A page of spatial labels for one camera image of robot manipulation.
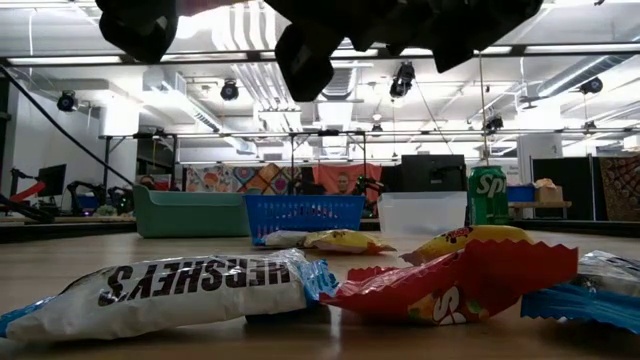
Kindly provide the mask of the yellow candy packet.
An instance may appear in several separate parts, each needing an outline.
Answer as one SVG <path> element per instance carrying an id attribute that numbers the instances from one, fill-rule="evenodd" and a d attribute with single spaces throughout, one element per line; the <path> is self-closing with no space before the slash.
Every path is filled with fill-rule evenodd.
<path id="1" fill-rule="evenodd" d="M 440 234 L 416 250 L 402 254 L 400 258 L 411 265 L 421 265 L 464 249 L 471 241 L 525 241 L 529 244 L 534 243 L 533 239 L 523 229 L 517 227 L 506 225 L 473 225 Z"/>
<path id="2" fill-rule="evenodd" d="M 305 240 L 306 248 L 356 255 L 376 255 L 382 252 L 395 252 L 396 249 L 378 237 L 353 230 L 338 229 L 309 233 Z"/>

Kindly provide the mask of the clear plastic container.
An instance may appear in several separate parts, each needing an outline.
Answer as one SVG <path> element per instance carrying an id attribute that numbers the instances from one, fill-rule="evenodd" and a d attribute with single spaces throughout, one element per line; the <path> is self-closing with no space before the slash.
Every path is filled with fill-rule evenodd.
<path id="1" fill-rule="evenodd" d="M 388 192 L 378 199 L 387 235 L 439 235 L 465 225 L 465 192 Z"/>

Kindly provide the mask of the black partition panel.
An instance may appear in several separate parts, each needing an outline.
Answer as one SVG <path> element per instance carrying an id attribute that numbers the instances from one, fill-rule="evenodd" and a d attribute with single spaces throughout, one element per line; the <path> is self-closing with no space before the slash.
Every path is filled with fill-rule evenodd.
<path id="1" fill-rule="evenodd" d="M 563 189 L 563 199 L 572 203 L 567 220 L 594 220 L 595 157 L 534 159 L 532 170 L 535 180 L 548 178 Z"/>

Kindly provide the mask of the blue storage bin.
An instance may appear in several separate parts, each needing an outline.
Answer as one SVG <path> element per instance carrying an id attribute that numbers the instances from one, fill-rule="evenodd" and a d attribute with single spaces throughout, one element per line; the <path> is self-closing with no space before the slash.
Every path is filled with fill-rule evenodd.
<path id="1" fill-rule="evenodd" d="M 507 187 L 507 200 L 509 203 L 534 202 L 536 188 L 533 185 L 518 185 Z"/>

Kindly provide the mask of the blue plastic mesh basket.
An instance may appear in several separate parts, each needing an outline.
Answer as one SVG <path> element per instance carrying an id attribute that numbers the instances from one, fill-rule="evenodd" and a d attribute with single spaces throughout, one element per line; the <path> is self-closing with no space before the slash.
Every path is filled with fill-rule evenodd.
<path id="1" fill-rule="evenodd" d="M 366 198 L 353 195 L 245 195 L 252 244 L 276 231 L 358 230 Z"/>

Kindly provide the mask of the black box monitor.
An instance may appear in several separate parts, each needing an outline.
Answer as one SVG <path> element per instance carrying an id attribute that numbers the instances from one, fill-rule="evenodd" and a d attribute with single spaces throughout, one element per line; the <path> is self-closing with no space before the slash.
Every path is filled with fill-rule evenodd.
<path id="1" fill-rule="evenodd" d="M 406 192 L 467 190 L 463 155 L 403 155 L 401 173 Z"/>

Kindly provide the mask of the cardboard box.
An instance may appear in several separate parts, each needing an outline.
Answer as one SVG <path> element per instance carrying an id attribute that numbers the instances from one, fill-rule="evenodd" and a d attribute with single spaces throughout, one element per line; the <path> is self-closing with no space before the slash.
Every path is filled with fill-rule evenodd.
<path id="1" fill-rule="evenodd" d="M 535 199 L 537 202 L 563 202 L 563 189 L 556 185 L 551 179 L 538 179 L 533 183 L 535 187 Z"/>

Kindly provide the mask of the green plastic bin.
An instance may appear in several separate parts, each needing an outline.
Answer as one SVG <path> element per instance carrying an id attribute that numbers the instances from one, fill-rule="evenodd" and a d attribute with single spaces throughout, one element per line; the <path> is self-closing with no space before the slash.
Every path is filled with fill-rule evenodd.
<path id="1" fill-rule="evenodd" d="M 240 193 L 133 188 L 137 232 L 144 238 L 227 238 L 250 235 Z"/>

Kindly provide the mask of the wooden side table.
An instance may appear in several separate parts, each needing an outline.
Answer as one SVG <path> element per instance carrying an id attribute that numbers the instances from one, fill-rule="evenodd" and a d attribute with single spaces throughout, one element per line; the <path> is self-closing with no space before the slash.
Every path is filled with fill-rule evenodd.
<path id="1" fill-rule="evenodd" d="M 570 201 L 553 201 L 553 202 L 509 202 L 509 208 L 513 210 L 513 218 L 515 220 L 523 220 L 524 209 L 561 209 L 563 211 L 563 219 L 567 218 L 568 209 L 572 206 Z"/>

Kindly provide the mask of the green Sprite can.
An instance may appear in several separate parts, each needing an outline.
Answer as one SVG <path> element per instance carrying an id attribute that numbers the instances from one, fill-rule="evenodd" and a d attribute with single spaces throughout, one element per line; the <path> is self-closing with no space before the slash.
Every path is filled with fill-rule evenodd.
<path id="1" fill-rule="evenodd" d="M 479 166 L 469 177 L 472 225 L 506 225 L 509 221 L 506 175 L 500 166 Z"/>

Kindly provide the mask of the white blue Hershey's bar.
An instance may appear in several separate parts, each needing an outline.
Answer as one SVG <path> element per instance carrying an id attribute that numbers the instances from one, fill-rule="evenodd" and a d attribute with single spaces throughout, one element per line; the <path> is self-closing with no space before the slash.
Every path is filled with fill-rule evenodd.
<path id="1" fill-rule="evenodd" d="M 338 287 L 298 249 L 137 262 L 87 274 L 56 296 L 0 316 L 18 342 L 112 340 L 244 316 L 302 310 Z"/>
<path id="2" fill-rule="evenodd" d="M 258 246 L 270 248 L 304 248 L 309 232 L 278 230 L 262 236 L 258 241 Z"/>
<path id="3" fill-rule="evenodd" d="M 597 322 L 640 335 L 640 259 L 587 253 L 572 280 L 524 295 L 520 315 Z"/>

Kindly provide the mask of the colourful patterned quilt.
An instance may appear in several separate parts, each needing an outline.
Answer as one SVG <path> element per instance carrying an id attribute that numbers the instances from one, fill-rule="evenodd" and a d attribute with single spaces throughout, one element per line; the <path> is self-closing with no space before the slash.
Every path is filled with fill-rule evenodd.
<path id="1" fill-rule="evenodd" d="M 184 171 L 183 185 L 187 192 L 283 195 L 289 193 L 289 185 L 293 179 L 302 177 L 300 167 L 279 166 L 274 163 L 258 167 L 190 165 Z"/>

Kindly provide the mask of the red candy packet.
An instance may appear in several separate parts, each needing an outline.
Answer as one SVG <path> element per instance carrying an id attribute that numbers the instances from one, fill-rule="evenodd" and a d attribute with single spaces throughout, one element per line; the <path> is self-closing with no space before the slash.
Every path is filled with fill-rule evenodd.
<path id="1" fill-rule="evenodd" d="M 578 256 L 564 245 L 473 240 L 421 265 L 351 269 L 336 292 L 321 294 L 320 301 L 393 322 L 479 322 L 528 293 L 571 280 Z"/>

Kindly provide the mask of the orange hanging cloth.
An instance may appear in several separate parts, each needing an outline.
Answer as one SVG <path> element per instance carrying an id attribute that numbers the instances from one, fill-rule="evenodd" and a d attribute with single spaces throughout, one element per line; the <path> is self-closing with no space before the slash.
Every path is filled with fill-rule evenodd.
<path id="1" fill-rule="evenodd" d="M 382 167 L 372 164 L 359 164 L 359 165 L 317 165 L 312 168 L 314 181 L 318 185 L 322 185 L 328 194 L 338 195 L 336 193 L 337 176 L 340 172 L 345 172 L 350 177 L 350 193 L 355 186 L 356 180 L 360 175 L 366 175 L 367 177 L 380 180 L 382 175 Z"/>

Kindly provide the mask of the black desk monitor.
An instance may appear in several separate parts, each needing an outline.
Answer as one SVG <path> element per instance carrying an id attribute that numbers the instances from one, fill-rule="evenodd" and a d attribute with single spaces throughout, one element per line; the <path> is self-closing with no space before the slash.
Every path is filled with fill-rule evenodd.
<path id="1" fill-rule="evenodd" d="M 63 194 L 66 168 L 66 164 L 60 164 L 39 170 L 37 178 L 45 184 L 44 189 L 38 192 L 39 197 L 53 197 Z"/>

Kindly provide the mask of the brown patterned hanging cloth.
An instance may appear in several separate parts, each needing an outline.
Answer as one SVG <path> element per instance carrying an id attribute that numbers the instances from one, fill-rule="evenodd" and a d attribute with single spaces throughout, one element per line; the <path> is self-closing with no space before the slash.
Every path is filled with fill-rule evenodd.
<path id="1" fill-rule="evenodd" d="M 640 154 L 599 158 L 607 217 L 640 222 Z"/>

